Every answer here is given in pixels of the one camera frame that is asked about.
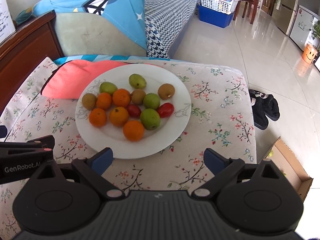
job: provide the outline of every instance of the poster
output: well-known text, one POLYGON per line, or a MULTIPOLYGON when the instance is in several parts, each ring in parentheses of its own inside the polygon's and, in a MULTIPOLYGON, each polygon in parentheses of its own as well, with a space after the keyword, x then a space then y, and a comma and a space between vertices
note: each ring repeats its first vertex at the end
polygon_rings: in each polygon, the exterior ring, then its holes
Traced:
POLYGON ((0 44, 15 32, 6 0, 0 0, 0 44))

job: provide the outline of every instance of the black slipper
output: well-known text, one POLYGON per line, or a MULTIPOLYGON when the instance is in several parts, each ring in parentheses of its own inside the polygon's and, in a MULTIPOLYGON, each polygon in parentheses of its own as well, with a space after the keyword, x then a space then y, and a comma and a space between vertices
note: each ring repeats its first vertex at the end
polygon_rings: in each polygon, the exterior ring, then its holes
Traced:
POLYGON ((250 89, 250 93, 254 93, 256 98, 262 98, 262 108, 267 117, 272 121, 277 121, 280 117, 279 106, 277 100, 271 94, 264 94, 260 91, 250 89))
POLYGON ((261 130, 265 130, 269 125, 269 121, 262 108, 262 98, 256 97, 255 93, 251 93, 250 90, 249 94, 251 98, 254 126, 261 130))

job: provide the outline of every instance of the orange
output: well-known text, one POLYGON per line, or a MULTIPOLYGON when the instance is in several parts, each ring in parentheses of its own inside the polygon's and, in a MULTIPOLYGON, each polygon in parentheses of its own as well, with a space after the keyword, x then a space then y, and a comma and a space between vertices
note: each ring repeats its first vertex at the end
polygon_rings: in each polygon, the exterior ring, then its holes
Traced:
POLYGON ((110 122, 116 127, 122 127, 128 121, 129 113, 124 107, 116 107, 112 109, 109 115, 110 122))
POLYGON ((139 141, 144 134, 143 124, 137 120, 129 121, 123 127, 123 134, 129 141, 139 141))
POLYGON ((95 108, 89 114, 89 122, 94 127, 102 127, 107 123, 107 114, 101 108, 95 108))
POLYGON ((97 97, 96 107, 107 111, 112 104, 112 96, 109 93, 103 92, 97 97))
POLYGON ((112 101, 115 106, 127 107, 131 101, 129 91, 123 88, 116 90, 112 95, 112 101))

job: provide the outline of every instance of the refrigerator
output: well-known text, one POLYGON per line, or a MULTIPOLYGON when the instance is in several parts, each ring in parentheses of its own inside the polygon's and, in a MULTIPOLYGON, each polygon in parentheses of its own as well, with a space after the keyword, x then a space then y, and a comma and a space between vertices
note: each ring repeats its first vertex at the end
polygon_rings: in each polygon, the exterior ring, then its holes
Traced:
POLYGON ((319 45, 319 39, 312 38, 313 25, 318 23, 319 16, 307 8, 299 5, 297 17, 294 21, 290 38, 304 50, 307 43, 310 42, 316 48, 319 45))
POLYGON ((299 5, 311 12, 318 13, 320 0, 281 0, 276 26, 286 35, 290 35, 299 5))

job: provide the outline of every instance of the blue gripper pad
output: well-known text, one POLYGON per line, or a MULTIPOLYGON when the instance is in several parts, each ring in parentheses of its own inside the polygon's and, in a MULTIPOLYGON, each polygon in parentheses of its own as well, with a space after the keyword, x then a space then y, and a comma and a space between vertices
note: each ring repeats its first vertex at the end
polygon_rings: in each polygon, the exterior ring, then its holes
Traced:
POLYGON ((203 155, 204 165, 214 174, 217 175, 220 171, 226 168, 230 161, 221 156, 211 148, 207 148, 203 155))
POLYGON ((8 134, 8 130, 4 125, 0 125, 0 138, 6 137, 8 134))
POLYGON ((92 158, 88 159, 87 165, 101 176, 112 164, 113 160, 112 150, 110 148, 105 148, 92 158))

